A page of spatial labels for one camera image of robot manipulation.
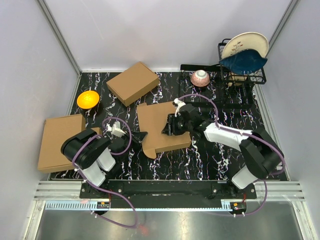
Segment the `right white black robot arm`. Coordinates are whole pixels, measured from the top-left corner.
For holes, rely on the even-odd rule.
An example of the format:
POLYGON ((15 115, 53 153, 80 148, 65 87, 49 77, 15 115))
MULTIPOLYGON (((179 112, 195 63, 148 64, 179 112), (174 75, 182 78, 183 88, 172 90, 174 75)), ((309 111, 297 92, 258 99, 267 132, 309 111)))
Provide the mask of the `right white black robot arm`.
POLYGON ((224 126, 202 117, 190 103, 175 99, 172 104, 175 112, 168 114, 163 134, 180 136, 189 133, 195 138, 222 144, 241 152, 245 165, 227 185, 230 197, 239 198, 248 185, 275 174, 278 164, 284 161, 282 151, 264 129, 253 131, 224 126))

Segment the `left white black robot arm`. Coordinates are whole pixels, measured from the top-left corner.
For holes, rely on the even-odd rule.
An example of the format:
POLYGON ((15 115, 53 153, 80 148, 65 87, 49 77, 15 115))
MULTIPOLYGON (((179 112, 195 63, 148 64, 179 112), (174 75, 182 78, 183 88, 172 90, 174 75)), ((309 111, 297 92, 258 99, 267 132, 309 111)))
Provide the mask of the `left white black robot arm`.
POLYGON ((147 134, 146 131, 125 132, 121 137, 110 139, 86 129, 67 139, 60 151, 92 183, 90 192, 103 198, 108 193, 104 182, 120 173, 120 153, 132 144, 140 145, 147 134))

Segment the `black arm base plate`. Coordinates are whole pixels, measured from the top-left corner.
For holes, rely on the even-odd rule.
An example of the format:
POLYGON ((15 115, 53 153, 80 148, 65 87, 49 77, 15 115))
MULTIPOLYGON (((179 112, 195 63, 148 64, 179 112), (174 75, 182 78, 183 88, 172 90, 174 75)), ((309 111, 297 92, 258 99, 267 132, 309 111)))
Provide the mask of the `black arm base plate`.
POLYGON ((244 189, 236 188, 230 181, 222 180, 116 180, 110 179, 100 186, 125 197, 132 196, 201 196, 214 199, 257 198, 254 184, 244 189))

